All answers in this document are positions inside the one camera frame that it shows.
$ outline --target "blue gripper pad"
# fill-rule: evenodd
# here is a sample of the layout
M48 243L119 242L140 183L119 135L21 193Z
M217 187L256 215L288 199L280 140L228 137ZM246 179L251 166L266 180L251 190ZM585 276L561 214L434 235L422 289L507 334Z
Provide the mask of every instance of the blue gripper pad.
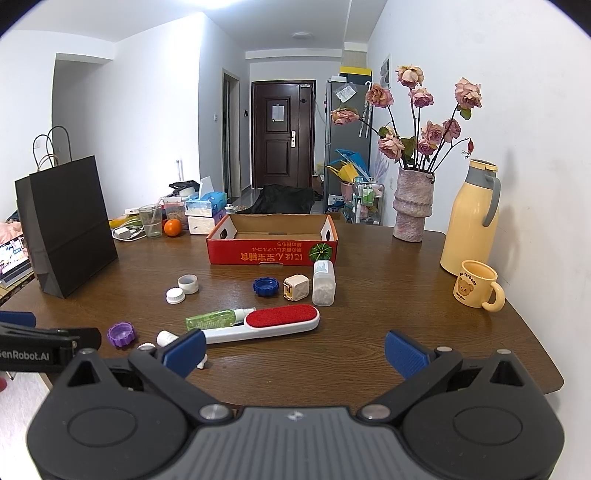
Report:
M31 312L0 312L0 322L12 323L21 327L35 328L37 319Z
M434 358L426 348L396 331L386 335L384 353L388 363L405 379L420 372Z
M191 330L167 345L164 350L162 364L177 375L187 378L205 357L205 334L201 330Z

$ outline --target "wooden table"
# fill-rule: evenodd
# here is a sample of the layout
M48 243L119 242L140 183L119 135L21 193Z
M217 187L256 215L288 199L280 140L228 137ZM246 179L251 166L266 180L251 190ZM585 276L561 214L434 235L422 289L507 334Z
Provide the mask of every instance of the wooden table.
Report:
M471 309L452 296L455 278L439 266L444 235L427 232L422 244L392 237L387 227L337 224L337 293L321 307L316 330L299 335L208 347L209 362L189 380L221 401L241 405L349 405L355 411L402 381L384 358L384 337L400 329L429 348L449 345L486 358L498 348L515 351L545 393L563 379L534 334L507 303L499 313ZM35 313L41 328L96 326L103 357L125 355L106 340L108 327L132 322L140 342L161 330L181 334L184 319L201 313L285 305L281 295L261 299L258 277L283 279L311 267L210 265L205 238L118 242L119 260L61 300L36 281L2 308ZM165 292L183 274L198 275L199 293L178 305ZM310 303L311 296L303 300Z

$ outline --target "plastic jar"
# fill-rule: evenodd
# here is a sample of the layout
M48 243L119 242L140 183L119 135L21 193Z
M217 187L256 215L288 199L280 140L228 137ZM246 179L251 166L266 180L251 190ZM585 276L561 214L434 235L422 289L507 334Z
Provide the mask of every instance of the plastic jar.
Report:
M330 260L314 263L312 303L319 307L330 307L335 302L335 266Z
M185 215L185 201L188 197L165 197L163 198L164 210L168 220L177 219L181 222L183 230L189 230L189 219Z

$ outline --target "door frame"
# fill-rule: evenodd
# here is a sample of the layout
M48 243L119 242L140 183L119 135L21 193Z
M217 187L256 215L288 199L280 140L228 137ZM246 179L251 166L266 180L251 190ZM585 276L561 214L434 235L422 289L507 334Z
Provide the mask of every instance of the door frame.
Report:
M224 98L224 88L223 84L225 79L228 78L230 80L230 193L232 197L239 197L242 195L242 185L241 185L241 165L240 165L240 88L241 88L241 80L240 77L237 77L233 73L227 71L226 69L222 69L222 101L220 105L221 114L223 116L223 106L225 102ZM221 141L221 153L222 153L222 178L223 178L223 118L220 119L220 141Z
M311 101L316 103L316 80L262 80L260 82L251 82L251 172L252 172L252 188L262 188L263 185L256 184L255 175L255 87L257 85L310 85L312 89ZM312 174L314 173L314 152L316 147L316 105L310 108L310 171L308 178L308 187L312 185Z

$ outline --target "ceramic vase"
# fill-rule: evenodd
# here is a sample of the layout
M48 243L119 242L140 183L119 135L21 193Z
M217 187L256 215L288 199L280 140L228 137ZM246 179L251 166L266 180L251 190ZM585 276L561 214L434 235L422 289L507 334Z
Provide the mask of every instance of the ceramic vase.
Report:
M433 214L434 176L398 168L398 186L392 206L398 212L394 236L405 242L422 242L425 218Z

